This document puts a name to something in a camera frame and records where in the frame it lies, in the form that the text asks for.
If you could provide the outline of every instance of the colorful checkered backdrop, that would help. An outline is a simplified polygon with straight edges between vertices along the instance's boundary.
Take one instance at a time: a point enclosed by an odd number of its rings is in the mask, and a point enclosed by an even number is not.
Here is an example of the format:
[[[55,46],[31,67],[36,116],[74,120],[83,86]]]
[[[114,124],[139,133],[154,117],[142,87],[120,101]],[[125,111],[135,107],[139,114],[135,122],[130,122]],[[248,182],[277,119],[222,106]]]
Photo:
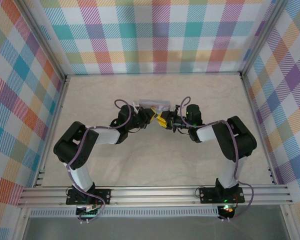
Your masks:
[[[300,0],[289,1],[246,84],[276,176],[297,202],[300,223]]]
[[[237,72],[276,0],[27,0],[67,74]]]
[[[61,85],[13,0],[0,0],[0,240],[34,179]]]

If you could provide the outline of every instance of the metal base plate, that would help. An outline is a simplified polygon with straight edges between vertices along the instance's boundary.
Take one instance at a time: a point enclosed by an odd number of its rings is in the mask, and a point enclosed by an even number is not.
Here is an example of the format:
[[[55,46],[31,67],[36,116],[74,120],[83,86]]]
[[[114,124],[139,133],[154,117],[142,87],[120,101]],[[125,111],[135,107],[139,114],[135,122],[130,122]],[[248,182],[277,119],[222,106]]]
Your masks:
[[[100,198],[104,199],[105,204],[108,205],[110,204],[110,198],[111,198],[111,189],[95,189],[94,190],[94,195],[99,196]],[[73,190],[69,189],[67,192],[67,198],[65,201],[66,205],[85,205],[86,203],[81,201],[80,195]],[[102,204],[102,201],[97,199],[96,204],[100,205]]]
[[[236,193],[232,196],[220,199],[214,187],[200,187],[199,196],[201,204],[242,204],[245,202],[244,192],[241,187],[238,187]]]

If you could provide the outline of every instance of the purple cable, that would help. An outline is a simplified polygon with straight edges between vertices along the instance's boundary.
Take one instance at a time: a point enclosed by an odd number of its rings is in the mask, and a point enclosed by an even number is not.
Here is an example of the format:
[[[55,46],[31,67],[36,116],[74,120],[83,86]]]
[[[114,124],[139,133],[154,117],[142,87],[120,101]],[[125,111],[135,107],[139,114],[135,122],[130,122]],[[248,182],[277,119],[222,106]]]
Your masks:
[[[191,125],[189,123],[187,123],[183,116],[182,116],[182,108],[186,105],[188,105],[191,101],[191,97],[190,96],[186,96],[181,104],[180,104],[180,117],[181,117],[181,120],[183,121],[183,123],[187,126],[190,126],[190,127],[193,127],[193,128],[205,128],[205,127],[208,127],[208,126],[212,126],[212,125],[215,125],[217,123],[223,123],[226,125],[226,127],[228,128],[229,132],[230,132],[230,135],[231,135],[231,138],[232,138],[232,142],[233,142],[233,147],[234,147],[234,153],[235,153],[235,167],[234,167],[234,172],[233,172],[233,177],[234,179],[239,183],[239,184],[242,184],[242,185],[247,185],[248,187],[251,188],[251,199],[248,203],[248,205],[244,208],[244,210],[242,212],[240,212],[239,214],[237,214],[235,217],[233,218],[237,218],[239,216],[241,216],[245,211],[248,210],[248,208],[251,206],[252,204],[252,201],[254,200],[254,196],[255,196],[255,192],[254,192],[254,188],[248,184],[248,183],[245,183],[245,182],[241,182],[237,179],[237,170],[238,170],[238,165],[239,165],[239,153],[238,153],[238,146],[237,146],[237,142],[236,142],[236,138],[235,138],[235,135],[234,133],[232,132],[232,129],[231,129],[231,126],[229,125],[229,123],[225,120],[219,120],[219,121],[214,121],[214,122],[211,122],[209,123],[208,125],[201,125],[201,126],[195,126],[195,125]]]
[[[117,100],[114,101],[114,105],[115,105],[118,109],[120,109],[120,107],[117,105],[117,102],[123,102],[123,103],[125,103],[126,105],[129,105],[129,103],[127,103],[125,100],[117,99]],[[104,200],[103,198],[101,198],[101,197],[99,197],[99,196],[97,196],[97,195],[88,193],[88,192],[86,192],[85,190],[83,190],[81,187],[79,187],[79,186],[76,184],[74,178],[73,178],[72,175],[71,175],[71,172],[70,172],[70,166],[71,166],[71,164],[77,159],[77,157],[79,156],[79,154],[80,154],[80,152],[81,152],[81,150],[82,150],[82,148],[83,148],[83,146],[84,146],[84,143],[85,143],[85,139],[86,139],[86,137],[87,137],[87,134],[88,134],[88,132],[89,132],[90,130],[92,130],[92,129],[118,129],[118,128],[121,128],[121,127],[123,127],[124,125],[126,125],[126,124],[129,122],[129,120],[130,120],[130,118],[131,118],[131,114],[132,114],[132,111],[131,111],[131,108],[129,107],[129,117],[127,118],[127,120],[126,120],[123,124],[121,124],[121,125],[119,125],[119,126],[91,126],[91,127],[87,128],[87,130],[84,132],[83,137],[82,137],[82,139],[81,139],[81,142],[80,142],[78,151],[76,152],[76,154],[74,155],[74,157],[72,158],[72,160],[65,166],[65,168],[68,170],[68,175],[69,175],[69,177],[70,177],[70,179],[71,179],[71,181],[72,181],[72,183],[73,183],[73,185],[74,185],[74,187],[75,187],[76,189],[78,189],[81,193],[83,193],[83,194],[85,194],[85,195],[88,195],[88,196],[90,196],[90,197],[93,197],[93,198],[96,198],[96,199],[102,201],[102,209],[98,212],[98,214],[97,214],[96,216],[94,216],[93,218],[91,218],[90,221],[87,220],[87,221],[86,221],[87,223],[92,222],[92,221],[94,221],[95,219],[97,219],[97,218],[99,217],[99,215],[105,210],[106,202],[105,202],[105,200]],[[79,219],[80,219],[80,223],[82,223],[83,220],[81,219],[81,216],[80,216],[80,215],[79,215]]]

